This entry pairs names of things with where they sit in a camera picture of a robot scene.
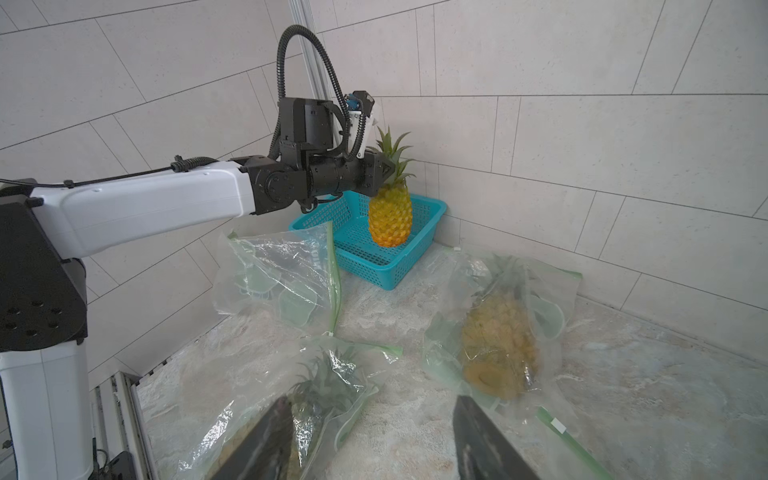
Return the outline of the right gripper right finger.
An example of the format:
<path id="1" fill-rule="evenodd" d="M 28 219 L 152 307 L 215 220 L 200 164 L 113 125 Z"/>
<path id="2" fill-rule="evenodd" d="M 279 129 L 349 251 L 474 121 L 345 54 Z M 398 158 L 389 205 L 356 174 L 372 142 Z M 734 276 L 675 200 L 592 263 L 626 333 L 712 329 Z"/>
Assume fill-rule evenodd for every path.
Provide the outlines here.
<path id="1" fill-rule="evenodd" d="M 461 480 L 539 480 L 531 466 L 471 397 L 457 397 L 452 426 Z"/>

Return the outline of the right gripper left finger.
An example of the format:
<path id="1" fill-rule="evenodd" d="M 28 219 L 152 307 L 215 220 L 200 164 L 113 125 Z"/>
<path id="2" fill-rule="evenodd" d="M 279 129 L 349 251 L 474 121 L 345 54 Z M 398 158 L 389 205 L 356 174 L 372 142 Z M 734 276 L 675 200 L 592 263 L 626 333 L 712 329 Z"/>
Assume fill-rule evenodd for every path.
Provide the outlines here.
<path id="1" fill-rule="evenodd" d="M 293 434 L 292 403 L 283 395 L 245 429 L 207 479 L 286 479 Z"/>

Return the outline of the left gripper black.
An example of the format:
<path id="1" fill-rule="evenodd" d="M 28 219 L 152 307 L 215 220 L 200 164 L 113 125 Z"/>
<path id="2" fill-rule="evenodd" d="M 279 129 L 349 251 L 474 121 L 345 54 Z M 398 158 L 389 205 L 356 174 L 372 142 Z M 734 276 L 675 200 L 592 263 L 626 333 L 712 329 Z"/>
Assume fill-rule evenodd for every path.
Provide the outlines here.
<path id="1" fill-rule="evenodd" d="M 393 162 L 383 153 L 367 150 L 362 158 L 312 156 L 307 167 L 308 196 L 343 194 L 347 191 L 375 196 L 393 176 Z"/>

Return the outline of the pineapple yellow orange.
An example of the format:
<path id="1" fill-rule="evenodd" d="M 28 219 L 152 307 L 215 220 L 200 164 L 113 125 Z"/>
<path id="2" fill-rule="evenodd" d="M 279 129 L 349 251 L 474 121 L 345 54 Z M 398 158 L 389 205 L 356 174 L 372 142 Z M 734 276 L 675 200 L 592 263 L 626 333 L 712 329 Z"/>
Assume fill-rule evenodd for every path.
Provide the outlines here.
<path id="1" fill-rule="evenodd" d="M 402 143 L 408 132 L 396 139 L 392 138 L 390 129 L 384 132 L 378 127 L 378 132 L 374 151 L 383 153 L 393 162 L 394 173 L 369 201 L 368 227 L 378 246 L 394 248 L 407 241 L 413 225 L 412 201 L 407 185 L 407 178 L 412 173 L 406 171 L 411 159 L 403 157 L 410 146 Z"/>

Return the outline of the clear zip-top bag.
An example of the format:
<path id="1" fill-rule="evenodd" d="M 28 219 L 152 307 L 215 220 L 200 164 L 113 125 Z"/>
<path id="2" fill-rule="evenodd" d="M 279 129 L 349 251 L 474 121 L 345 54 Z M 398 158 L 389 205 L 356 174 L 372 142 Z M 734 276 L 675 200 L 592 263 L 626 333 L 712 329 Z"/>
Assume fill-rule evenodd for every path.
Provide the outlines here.
<path id="1" fill-rule="evenodd" d="M 458 249 L 424 333 L 424 369 L 489 409 L 541 389 L 561 360 L 582 280 L 532 258 Z"/>
<path id="2" fill-rule="evenodd" d="M 271 366 L 222 368 L 214 415 L 179 459 L 177 479 L 316 479 L 341 449 L 403 350 L 335 336 L 290 342 Z"/>
<path id="3" fill-rule="evenodd" d="M 215 309 L 226 315 L 269 309 L 308 335 L 332 336 L 341 313 L 333 224 L 218 241 Z"/>

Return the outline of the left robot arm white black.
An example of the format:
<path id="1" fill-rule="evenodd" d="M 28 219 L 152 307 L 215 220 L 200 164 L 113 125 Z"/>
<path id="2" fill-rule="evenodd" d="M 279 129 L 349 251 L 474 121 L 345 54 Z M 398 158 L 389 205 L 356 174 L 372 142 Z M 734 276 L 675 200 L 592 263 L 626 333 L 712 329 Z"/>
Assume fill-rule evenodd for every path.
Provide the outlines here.
<path id="1" fill-rule="evenodd" d="M 101 180 L 1 188 L 1 381 L 22 479 L 91 479 L 84 259 L 110 247 L 209 221 L 262 215 L 324 195 L 372 193 L 394 164 L 366 152 L 177 158 L 169 166 Z"/>

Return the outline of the right pineapple in bag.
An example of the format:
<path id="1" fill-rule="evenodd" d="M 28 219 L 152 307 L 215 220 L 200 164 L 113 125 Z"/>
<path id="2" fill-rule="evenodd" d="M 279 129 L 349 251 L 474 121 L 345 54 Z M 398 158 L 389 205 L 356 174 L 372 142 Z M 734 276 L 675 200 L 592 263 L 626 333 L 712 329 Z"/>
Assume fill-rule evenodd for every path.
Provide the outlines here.
<path id="1" fill-rule="evenodd" d="M 301 366 L 304 371 L 297 375 L 297 380 L 284 394 L 277 397 L 285 395 L 292 403 L 294 434 L 286 479 L 310 476 L 310 466 L 319 456 L 321 444 L 336 440 L 342 426 L 359 410 L 365 394 L 372 387 L 364 373 L 360 349 L 349 343 L 321 347 Z M 224 455 L 240 442 L 245 429 L 255 425 L 271 405 L 247 417 L 247 421 L 224 443 L 206 478 Z"/>

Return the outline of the pineapple in bag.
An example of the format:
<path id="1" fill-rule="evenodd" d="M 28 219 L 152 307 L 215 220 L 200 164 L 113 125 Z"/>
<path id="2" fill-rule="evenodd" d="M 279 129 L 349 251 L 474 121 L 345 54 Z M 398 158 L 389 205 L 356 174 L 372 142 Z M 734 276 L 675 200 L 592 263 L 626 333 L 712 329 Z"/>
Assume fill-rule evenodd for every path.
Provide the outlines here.
<path id="1" fill-rule="evenodd" d="M 461 328 L 462 376 L 484 394 L 512 400 L 534 388 L 538 372 L 526 270 L 519 258 L 497 254 L 478 264 L 481 289 Z"/>
<path id="2" fill-rule="evenodd" d="M 310 466 L 319 456 L 321 444 L 336 440 L 342 426 L 359 410 L 365 394 L 372 387 L 364 373 L 360 349 L 349 343 L 321 347 L 301 366 L 304 371 L 297 375 L 297 380 L 284 394 L 277 397 L 285 395 L 292 403 L 294 434 L 286 479 L 310 476 Z M 240 442 L 245 429 L 255 425 L 271 405 L 247 417 L 247 421 L 224 443 L 206 478 L 224 455 Z"/>

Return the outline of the back pineapple in bag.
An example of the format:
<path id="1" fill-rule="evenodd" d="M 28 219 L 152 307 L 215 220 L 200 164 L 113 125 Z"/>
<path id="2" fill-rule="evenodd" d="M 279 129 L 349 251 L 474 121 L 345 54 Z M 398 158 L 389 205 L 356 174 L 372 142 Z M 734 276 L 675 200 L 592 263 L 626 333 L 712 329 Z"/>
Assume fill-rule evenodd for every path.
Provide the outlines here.
<path id="1" fill-rule="evenodd" d="M 538 372 L 526 270 L 519 258 L 497 254 L 478 264 L 481 289 L 461 328 L 462 376 L 484 394 L 512 400 L 534 388 Z"/>

